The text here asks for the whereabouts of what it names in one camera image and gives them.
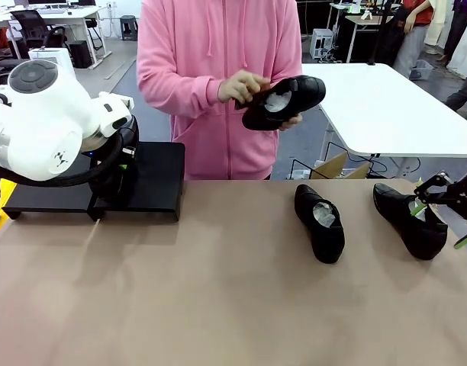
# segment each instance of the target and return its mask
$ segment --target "black metal base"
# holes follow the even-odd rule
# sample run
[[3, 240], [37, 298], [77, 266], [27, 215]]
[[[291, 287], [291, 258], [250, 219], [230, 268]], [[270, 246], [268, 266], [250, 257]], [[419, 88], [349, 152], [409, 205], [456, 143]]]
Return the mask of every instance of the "black metal base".
[[[23, 212], [83, 213], [92, 220], [107, 211], [160, 212], [179, 220], [184, 182], [185, 147], [181, 143], [139, 143], [135, 176], [115, 201], [98, 199], [89, 185], [68, 188], [35, 188], [19, 185], [3, 210], [13, 220]], [[80, 156], [69, 174], [89, 169], [89, 158]]]

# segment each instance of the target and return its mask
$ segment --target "red shirt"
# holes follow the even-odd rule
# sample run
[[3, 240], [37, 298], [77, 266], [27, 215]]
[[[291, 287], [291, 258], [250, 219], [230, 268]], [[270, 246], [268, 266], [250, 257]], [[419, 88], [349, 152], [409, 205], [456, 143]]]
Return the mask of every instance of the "red shirt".
[[[425, 2], [425, 0], [403, 0], [403, 6], [406, 9], [414, 10], [418, 5]], [[415, 25], [427, 25], [430, 24], [433, 17], [433, 8], [429, 6], [424, 11], [417, 14]]]

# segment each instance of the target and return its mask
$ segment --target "black leather shoe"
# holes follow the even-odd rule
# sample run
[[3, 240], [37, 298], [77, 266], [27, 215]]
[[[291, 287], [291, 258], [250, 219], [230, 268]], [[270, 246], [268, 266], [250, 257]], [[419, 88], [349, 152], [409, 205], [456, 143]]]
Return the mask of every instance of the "black leather shoe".
[[415, 195], [377, 184], [373, 197], [376, 209], [395, 227], [413, 257], [429, 261], [440, 253], [447, 242], [447, 225], [429, 207], [425, 210], [425, 221], [411, 216], [408, 205]]
[[[335, 221], [330, 227], [325, 227], [315, 220], [313, 209], [318, 203], [328, 204], [332, 208]], [[337, 262], [345, 246], [342, 223], [338, 209], [329, 201], [324, 200], [316, 191], [307, 185], [296, 188], [295, 211], [301, 222], [311, 234], [311, 247], [315, 257], [327, 264]]]
[[[289, 100], [287, 105], [279, 107], [271, 105], [272, 97], [284, 95]], [[273, 88], [261, 91], [246, 104], [236, 104], [236, 109], [248, 107], [242, 122], [245, 128], [256, 131], [273, 131], [281, 127], [283, 122], [320, 104], [325, 98], [325, 84], [311, 76], [296, 76], [283, 79]]]

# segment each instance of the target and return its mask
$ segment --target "person's arm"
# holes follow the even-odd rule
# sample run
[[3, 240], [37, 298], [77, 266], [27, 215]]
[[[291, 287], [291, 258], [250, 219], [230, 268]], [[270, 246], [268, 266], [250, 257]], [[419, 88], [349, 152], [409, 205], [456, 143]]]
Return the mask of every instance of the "person's arm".
[[405, 34], [410, 33], [410, 31], [413, 29], [415, 25], [415, 20], [417, 19], [417, 15], [421, 13], [422, 11], [428, 9], [430, 6], [432, 6], [432, 3], [430, 2], [430, 0], [425, 0], [420, 5], [418, 5], [414, 10], [411, 11], [411, 13], [408, 15], [407, 21], [404, 24]]
[[284, 22], [279, 40], [271, 83], [301, 75], [301, 31], [296, 0], [286, 1]]
[[177, 74], [173, 39], [160, 0], [145, 1], [139, 26], [137, 78], [148, 104], [167, 114], [196, 118], [218, 100], [222, 80]]

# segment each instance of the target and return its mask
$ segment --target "drawstring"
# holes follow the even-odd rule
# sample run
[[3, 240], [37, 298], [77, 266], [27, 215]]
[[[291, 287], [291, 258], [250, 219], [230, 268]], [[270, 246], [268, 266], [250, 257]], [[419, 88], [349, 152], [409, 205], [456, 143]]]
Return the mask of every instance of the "drawstring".
[[208, 0], [205, 0], [205, 10], [206, 10], [206, 24], [208, 26], [208, 53], [207, 53], [207, 56], [211, 57], [211, 21], [210, 21], [210, 11], [208, 10]]
[[246, 9], [247, 9], [247, 0], [243, 0], [242, 4], [242, 18], [240, 19], [240, 47], [242, 50], [240, 52], [242, 53], [242, 67], [247, 67], [247, 61], [246, 61]]

